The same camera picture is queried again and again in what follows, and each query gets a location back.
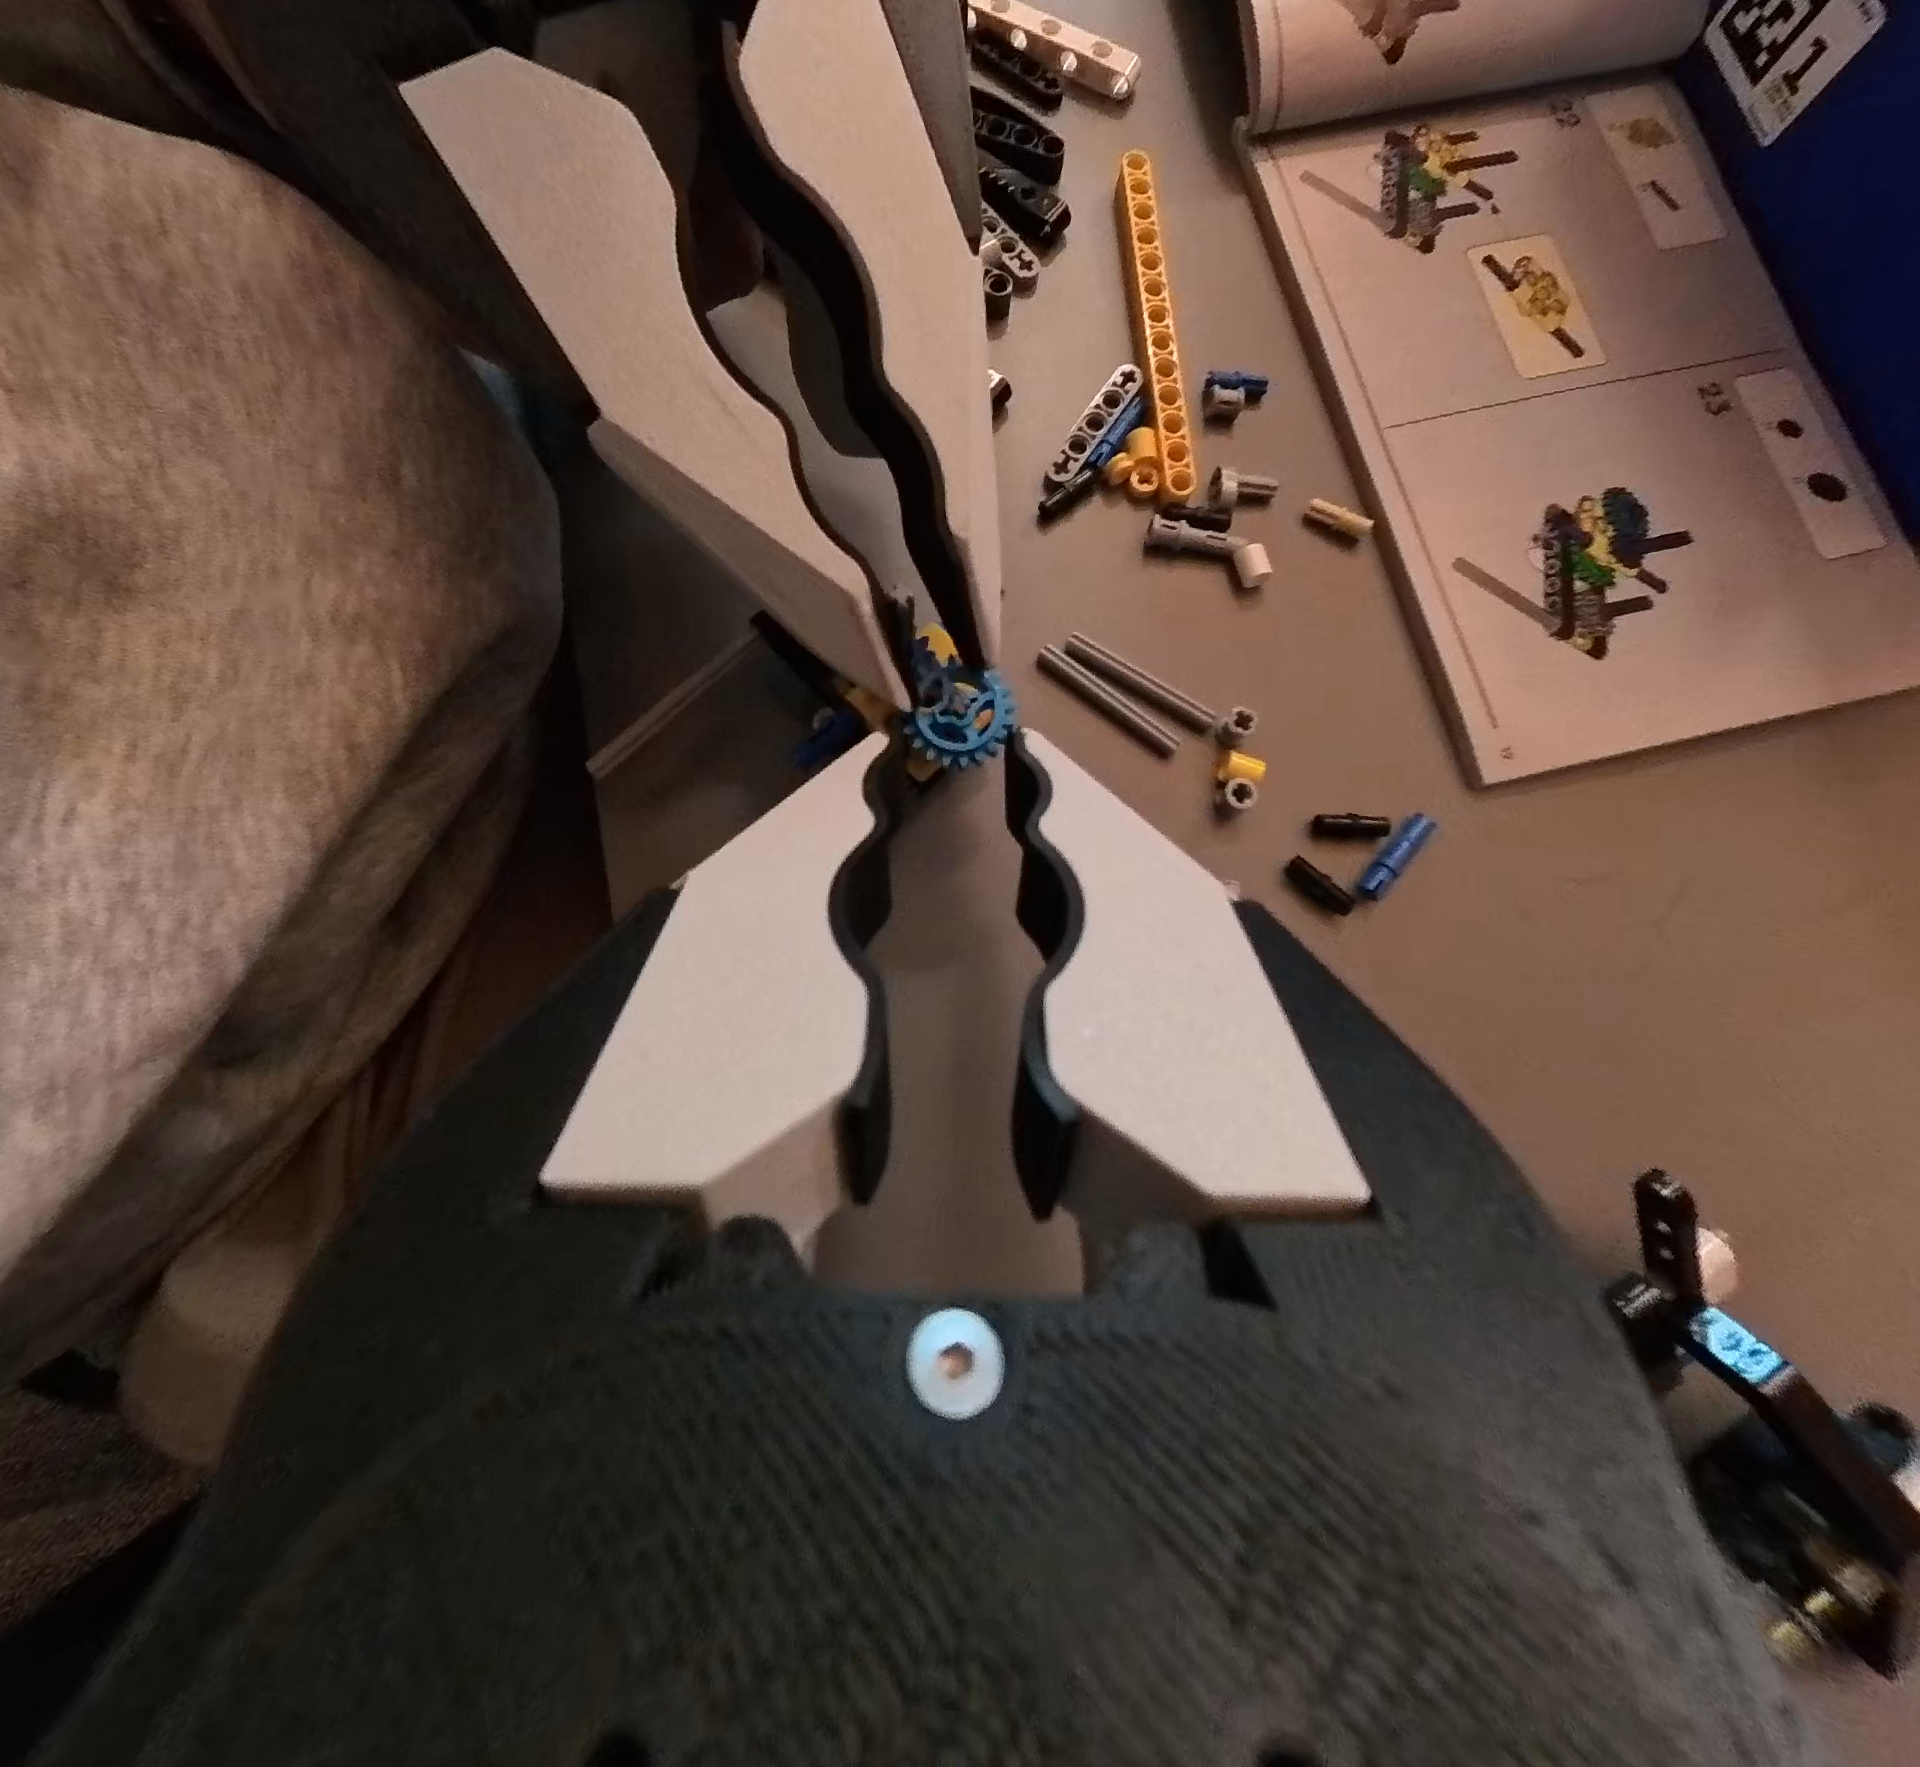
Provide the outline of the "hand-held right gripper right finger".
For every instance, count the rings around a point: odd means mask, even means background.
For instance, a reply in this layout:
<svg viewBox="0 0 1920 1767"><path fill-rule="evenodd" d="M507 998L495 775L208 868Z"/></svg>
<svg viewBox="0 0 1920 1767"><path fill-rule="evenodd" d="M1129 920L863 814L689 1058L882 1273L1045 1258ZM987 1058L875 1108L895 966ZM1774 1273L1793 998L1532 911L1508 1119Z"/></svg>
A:
<svg viewBox="0 0 1920 1767"><path fill-rule="evenodd" d="M1257 966L1240 901L1055 740L1009 769L1015 1025L1009 1150L1033 1218L1352 1218L1368 1181Z"/></svg>

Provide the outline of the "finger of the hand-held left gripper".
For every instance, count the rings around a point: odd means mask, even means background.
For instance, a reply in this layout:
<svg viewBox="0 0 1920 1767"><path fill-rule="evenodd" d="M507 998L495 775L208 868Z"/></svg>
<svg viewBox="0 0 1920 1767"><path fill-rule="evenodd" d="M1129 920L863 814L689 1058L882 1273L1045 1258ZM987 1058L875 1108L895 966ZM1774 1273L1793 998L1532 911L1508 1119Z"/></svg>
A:
<svg viewBox="0 0 1920 1767"><path fill-rule="evenodd" d="M840 419L971 669L1001 660L987 296L882 0L753 0L726 32L726 168L820 302Z"/></svg>
<svg viewBox="0 0 1920 1767"><path fill-rule="evenodd" d="M902 707L875 580L805 501L792 419L715 352L689 296L679 189L645 125L519 50L470 50L398 98L588 383L604 466L833 675Z"/></svg>

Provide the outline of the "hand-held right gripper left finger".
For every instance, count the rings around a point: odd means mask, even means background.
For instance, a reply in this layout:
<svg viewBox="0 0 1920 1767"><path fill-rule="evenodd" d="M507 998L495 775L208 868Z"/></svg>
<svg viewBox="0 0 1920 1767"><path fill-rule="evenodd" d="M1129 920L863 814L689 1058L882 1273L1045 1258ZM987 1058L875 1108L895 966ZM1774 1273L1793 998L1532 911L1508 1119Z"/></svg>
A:
<svg viewBox="0 0 1920 1767"><path fill-rule="evenodd" d="M875 728L674 887L539 1155L566 1206L848 1214L887 1174L895 740Z"/></svg>

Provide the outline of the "light grey thin lego liftarm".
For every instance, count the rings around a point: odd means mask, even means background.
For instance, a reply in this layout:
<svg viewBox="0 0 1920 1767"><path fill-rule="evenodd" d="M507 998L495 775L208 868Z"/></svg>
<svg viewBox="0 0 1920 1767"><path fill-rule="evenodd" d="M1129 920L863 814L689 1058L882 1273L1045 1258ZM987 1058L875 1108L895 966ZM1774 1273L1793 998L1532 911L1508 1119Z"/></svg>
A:
<svg viewBox="0 0 1920 1767"><path fill-rule="evenodd" d="M987 296L987 316L1001 327L1033 283L1040 283L1033 243L1009 215L982 209L982 296Z"/></svg>
<svg viewBox="0 0 1920 1767"><path fill-rule="evenodd" d="M1119 365L1091 393L1091 406L1074 412L1074 432L1067 432L1059 449L1119 446L1138 419L1145 419L1145 365L1119 362Z"/></svg>

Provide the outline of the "large blue lego gear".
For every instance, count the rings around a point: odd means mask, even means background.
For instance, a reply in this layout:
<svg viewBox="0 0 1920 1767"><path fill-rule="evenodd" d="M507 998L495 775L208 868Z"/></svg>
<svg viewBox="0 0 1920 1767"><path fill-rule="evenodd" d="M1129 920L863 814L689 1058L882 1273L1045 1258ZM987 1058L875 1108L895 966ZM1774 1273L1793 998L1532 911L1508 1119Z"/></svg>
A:
<svg viewBox="0 0 1920 1767"><path fill-rule="evenodd" d="M934 660L902 743L934 769L987 769L1015 740L1015 689L995 669Z"/></svg>

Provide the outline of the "yellow lego gear assembly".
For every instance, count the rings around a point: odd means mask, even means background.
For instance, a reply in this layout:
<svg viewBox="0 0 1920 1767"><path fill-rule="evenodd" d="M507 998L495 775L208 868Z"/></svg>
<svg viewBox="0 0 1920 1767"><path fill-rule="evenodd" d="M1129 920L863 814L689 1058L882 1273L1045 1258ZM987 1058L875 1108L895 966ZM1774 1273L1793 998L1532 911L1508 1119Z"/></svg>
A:
<svg viewBox="0 0 1920 1767"><path fill-rule="evenodd" d="M801 740L801 750L792 750L801 775L820 775L827 761L840 761L840 750L863 743L875 728L902 728L902 707L887 707L882 689L833 675L820 656L782 647L782 660L792 660L792 675L801 675L805 698L815 698L815 721L805 721L805 740ZM913 707L916 707L916 687L926 687L934 660L966 660L966 656L953 656L953 643L950 643L943 626L916 626L916 634L913 634ZM913 743L902 743L902 775L913 775L916 793L943 785L943 769L916 761Z"/></svg>

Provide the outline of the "blue plastic bin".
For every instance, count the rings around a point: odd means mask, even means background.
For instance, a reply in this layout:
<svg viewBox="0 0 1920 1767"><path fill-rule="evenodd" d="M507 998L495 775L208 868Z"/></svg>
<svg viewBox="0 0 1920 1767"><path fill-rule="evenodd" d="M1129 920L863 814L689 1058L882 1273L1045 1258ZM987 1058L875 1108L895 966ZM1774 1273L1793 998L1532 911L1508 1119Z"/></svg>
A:
<svg viewBox="0 0 1920 1767"><path fill-rule="evenodd" d="M1756 142L1711 42L1680 89L1893 515L1920 532L1920 0Z"/></svg>

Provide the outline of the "long yellow lego beam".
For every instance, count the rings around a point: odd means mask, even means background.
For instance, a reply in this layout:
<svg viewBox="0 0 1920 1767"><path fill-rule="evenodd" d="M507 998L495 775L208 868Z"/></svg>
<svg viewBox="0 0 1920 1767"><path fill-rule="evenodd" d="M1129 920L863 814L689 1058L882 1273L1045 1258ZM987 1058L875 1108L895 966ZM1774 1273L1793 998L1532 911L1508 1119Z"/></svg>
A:
<svg viewBox="0 0 1920 1767"><path fill-rule="evenodd" d="M1129 333L1145 365L1145 432L1154 432L1145 481L1162 501L1189 501L1194 440L1189 440L1180 333L1172 333L1172 283L1165 283L1162 176L1145 147L1119 147L1114 168L1114 252L1119 252L1119 296L1129 296Z"/></svg>

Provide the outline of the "white grey lego connector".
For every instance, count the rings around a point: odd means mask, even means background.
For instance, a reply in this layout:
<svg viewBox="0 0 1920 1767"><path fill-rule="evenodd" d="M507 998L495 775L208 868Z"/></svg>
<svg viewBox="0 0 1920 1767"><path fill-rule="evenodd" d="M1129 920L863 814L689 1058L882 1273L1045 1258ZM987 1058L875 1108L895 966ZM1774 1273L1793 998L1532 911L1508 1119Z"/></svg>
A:
<svg viewBox="0 0 1920 1767"><path fill-rule="evenodd" d="M1145 520L1145 554L1215 554L1215 564L1232 568L1240 596L1257 596L1274 580L1262 540L1240 540L1225 527L1194 527L1194 520L1172 520L1172 515Z"/></svg>

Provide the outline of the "white lego beam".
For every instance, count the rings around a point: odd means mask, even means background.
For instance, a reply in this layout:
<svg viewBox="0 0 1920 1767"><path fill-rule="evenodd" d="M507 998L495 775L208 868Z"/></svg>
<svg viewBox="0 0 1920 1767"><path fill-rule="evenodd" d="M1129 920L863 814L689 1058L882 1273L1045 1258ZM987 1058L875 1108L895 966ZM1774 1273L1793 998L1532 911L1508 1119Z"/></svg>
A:
<svg viewBox="0 0 1920 1767"><path fill-rule="evenodd" d="M966 35L1001 50L1025 82L1055 72L1059 89L1129 105L1138 98L1138 50L1109 32L1059 22L1033 0L966 0Z"/></svg>

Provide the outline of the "long blue lego pin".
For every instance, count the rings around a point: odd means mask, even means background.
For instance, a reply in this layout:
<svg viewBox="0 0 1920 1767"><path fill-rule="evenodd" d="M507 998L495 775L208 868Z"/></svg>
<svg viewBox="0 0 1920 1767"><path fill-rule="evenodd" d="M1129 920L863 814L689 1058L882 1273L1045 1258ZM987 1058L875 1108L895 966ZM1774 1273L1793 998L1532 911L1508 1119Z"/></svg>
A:
<svg viewBox="0 0 1920 1767"><path fill-rule="evenodd" d="M1425 856L1434 836L1435 836L1435 823L1434 823L1434 814L1406 814L1406 823L1380 839L1380 856L1352 869L1352 901L1394 893L1401 869Z"/></svg>

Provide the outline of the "long grey lego axle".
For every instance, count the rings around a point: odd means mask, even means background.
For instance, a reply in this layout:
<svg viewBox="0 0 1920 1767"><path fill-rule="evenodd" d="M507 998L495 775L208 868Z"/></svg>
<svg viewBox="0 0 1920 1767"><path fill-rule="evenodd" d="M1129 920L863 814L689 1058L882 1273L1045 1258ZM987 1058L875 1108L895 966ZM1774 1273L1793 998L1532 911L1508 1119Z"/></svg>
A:
<svg viewBox="0 0 1920 1767"><path fill-rule="evenodd" d="M1220 728L1220 712L1215 712L1204 698L1172 689L1165 675L1119 660L1114 647L1097 647L1097 643L1081 643L1081 634L1067 634L1059 656L1067 656L1074 669L1091 669L1097 687L1114 687L1114 689L1162 707L1165 721L1194 728L1194 740Z"/></svg>
<svg viewBox="0 0 1920 1767"><path fill-rule="evenodd" d="M1081 660L1067 660L1059 647L1040 647L1040 675L1055 689L1067 689L1074 707L1091 707L1097 721L1114 721L1129 743L1172 761L1180 740L1165 721L1154 721L1138 698L1119 698L1109 675L1091 675Z"/></svg>

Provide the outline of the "lego instruction booklet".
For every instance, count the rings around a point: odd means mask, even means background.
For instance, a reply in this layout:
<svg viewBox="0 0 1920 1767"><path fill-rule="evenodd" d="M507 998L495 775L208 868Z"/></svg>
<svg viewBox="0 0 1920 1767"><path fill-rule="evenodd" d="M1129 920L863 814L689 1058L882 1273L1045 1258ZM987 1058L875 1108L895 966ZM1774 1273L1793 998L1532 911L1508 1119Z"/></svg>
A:
<svg viewBox="0 0 1920 1767"><path fill-rule="evenodd" d="M1786 125L1879 0L1232 0L1232 147L1495 793L1920 687L1911 540L1680 57Z"/></svg>

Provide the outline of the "black lego subassembly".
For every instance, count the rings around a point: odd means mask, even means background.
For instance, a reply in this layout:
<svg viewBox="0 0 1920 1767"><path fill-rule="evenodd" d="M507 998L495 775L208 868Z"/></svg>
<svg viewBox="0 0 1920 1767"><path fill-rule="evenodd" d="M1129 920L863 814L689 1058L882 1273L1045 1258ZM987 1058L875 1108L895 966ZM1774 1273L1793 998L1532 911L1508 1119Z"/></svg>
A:
<svg viewBox="0 0 1920 1767"><path fill-rule="evenodd" d="M1793 1357L1749 1329L1733 1239L1699 1227L1664 1166L1637 1181L1644 1263L1604 1285L1648 1393L1699 1365L1741 1425L1689 1452L1711 1544L1764 1591L1774 1662L1911 1666L1920 1643L1920 1507L1911 1425L1898 1407L1832 1407Z"/></svg>

